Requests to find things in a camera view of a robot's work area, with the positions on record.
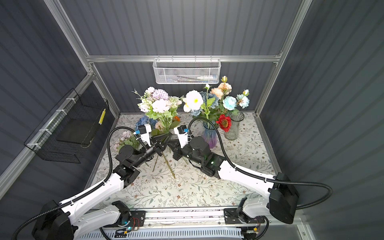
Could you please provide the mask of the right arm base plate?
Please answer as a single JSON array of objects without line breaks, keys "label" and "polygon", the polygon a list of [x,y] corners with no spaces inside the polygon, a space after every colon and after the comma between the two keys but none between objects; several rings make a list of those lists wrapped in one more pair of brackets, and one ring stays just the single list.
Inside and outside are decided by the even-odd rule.
[{"label": "right arm base plate", "polygon": [[235,225],[235,224],[260,225],[266,222],[266,220],[261,216],[250,218],[242,212],[238,213],[237,208],[225,208],[224,219],[227,225]]}]

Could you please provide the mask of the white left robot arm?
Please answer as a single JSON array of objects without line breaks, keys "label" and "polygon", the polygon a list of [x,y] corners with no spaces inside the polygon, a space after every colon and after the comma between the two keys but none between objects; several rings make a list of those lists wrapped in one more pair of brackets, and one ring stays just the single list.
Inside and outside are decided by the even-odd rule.
[{"label": "white left robot arm", "polygon": [[141,221],[133,217],[130,208],[121,201],[91,212],[96,204],[132,184],[139,176],[143,163],[160,155],[166,148],[171,134],[150,137],[139,142],[144,146],[136,150],[131,145],[121,147],[116,155],[119,164],[106,179],[60,203],[45,204],[36,221],[32,236],[36,240],[74,240],[104,226],[117,225],[132,231]]}]

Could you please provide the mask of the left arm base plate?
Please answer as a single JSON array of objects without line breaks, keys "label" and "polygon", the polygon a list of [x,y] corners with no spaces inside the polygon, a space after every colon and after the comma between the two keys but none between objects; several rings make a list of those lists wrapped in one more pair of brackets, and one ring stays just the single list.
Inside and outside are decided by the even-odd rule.
[{"label": "left arm base plate", "polygon": [[117,222],[111,225],[106,225],[104,228],[121,227],[121,228],[139,228],[144,225],[146,219],[146,211],[130,211],[124,213],[118,218]]}]

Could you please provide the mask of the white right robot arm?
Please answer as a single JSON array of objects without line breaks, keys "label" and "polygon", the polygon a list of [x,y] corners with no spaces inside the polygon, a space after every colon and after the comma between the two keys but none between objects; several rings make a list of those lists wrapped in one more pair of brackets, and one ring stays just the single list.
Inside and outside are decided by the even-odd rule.
[{"label": "white right robot arm", "polygon": [[280,222],[293,223],[300,194],[293,185],[270,183],[265,180],[271,178],[289,181],[286,175],[262,174],[236,164],[232,167],[224,156],[213,153],[208,143],[201,137],[195,137],[183,146],[180,141],[171,140],[168,146],[173,151],[175,160],[185,157],[196,163],[195,167],[207,176],[237,183],[263,197],[259,200],[251,198],[241,200],[237,209],[241,221],[249,222],[269,213]]}]

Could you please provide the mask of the light blue flower stem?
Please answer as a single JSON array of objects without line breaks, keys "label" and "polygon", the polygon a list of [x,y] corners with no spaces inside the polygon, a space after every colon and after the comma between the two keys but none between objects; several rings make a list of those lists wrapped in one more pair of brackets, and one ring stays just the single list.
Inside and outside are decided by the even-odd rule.
[{"label": "light blue flower stem", "polygon": [[237,107],[245,109],[250,104],[249,99],[250,91],[245,89],[241,94],[238,94],[236,97],[225,97],[223,100],[223,107],[225,109],[225,115],[229,116],[230,114],[237,115],[239,110]]}]

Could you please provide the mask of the blue purple glass vase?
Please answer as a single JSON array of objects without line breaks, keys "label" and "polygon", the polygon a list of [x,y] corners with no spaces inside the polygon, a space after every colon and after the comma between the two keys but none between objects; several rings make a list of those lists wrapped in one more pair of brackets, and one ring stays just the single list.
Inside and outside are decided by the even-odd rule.
[{"label": "blue purple glass vase", "polygon": [[218,142],[216,127],[212,126],[208,122],[203,122],[203,128],[203,139],[209,144],[210,149],[215,148]]}]

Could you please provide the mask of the white small flower stem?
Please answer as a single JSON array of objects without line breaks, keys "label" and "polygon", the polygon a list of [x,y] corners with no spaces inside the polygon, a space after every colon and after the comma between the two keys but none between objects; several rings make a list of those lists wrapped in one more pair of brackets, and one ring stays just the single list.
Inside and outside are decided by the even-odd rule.
[{"label": "white small flower stem", "polygon": [[[209,92],[210,86],[206,84],[204,86],[204,92]],[[203,104],[203,99],[200,95],[200,92],[196,90],[189,91],[186,96],[183,98],[184,102],[184,112],[190,113],[191,110],[198,110],[200,106]]]}]

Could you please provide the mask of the peach pink rose stem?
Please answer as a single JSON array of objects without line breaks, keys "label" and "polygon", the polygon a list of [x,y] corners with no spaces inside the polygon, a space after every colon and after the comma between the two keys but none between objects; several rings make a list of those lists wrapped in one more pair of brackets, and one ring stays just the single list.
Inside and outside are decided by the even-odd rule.
[{"label": "peach pink rose stem", "polygon": [[211,89],[211,94],[222,100],[225,96],[232,92],[232,86],[228,83],[228,77],[223,76],[218,87]]}]

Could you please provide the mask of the lilac white mixed bouquet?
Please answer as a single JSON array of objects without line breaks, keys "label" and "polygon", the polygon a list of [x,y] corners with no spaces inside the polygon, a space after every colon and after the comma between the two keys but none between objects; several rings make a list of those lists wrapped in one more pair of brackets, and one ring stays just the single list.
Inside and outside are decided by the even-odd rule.
[{"label": "lilac white mixed bouquet", "polygon": [[178,114],[177,110],[182,104],[182,98],[170,96],[165,90],[154,87],[148,87],[142,95],[137,90],[133,93],[140,101],[137,104],[140,111],[150,119],[160,122],[160,132],[169,132]]}]

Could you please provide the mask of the clear ribbed glass vase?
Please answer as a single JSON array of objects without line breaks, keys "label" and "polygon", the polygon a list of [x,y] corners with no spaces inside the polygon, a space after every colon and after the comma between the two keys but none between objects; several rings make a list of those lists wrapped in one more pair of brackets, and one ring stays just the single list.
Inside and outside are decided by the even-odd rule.
[{"label": "clear ribbed glass vase", "polygon": [[238,112],[236,114],[229,113],[229,117],[232,121],[232,126],[229,131],[225,133],[225,138],[230,141],[234,141],[238,138],[240,133],[240,123],[245,119],[243,112]]}]

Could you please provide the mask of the red sunflower stem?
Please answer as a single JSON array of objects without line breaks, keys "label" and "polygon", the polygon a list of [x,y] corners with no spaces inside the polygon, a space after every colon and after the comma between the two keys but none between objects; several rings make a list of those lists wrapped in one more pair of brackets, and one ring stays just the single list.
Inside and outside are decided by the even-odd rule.
[{"label": "red sunflower stem", "polygon": [[229,132],[232,126],[232,119],[229,116],[226,115],[220,115],[218,120],[216,121],[216,124],[219,125],[219,127],[224,131],[224,132]]}]

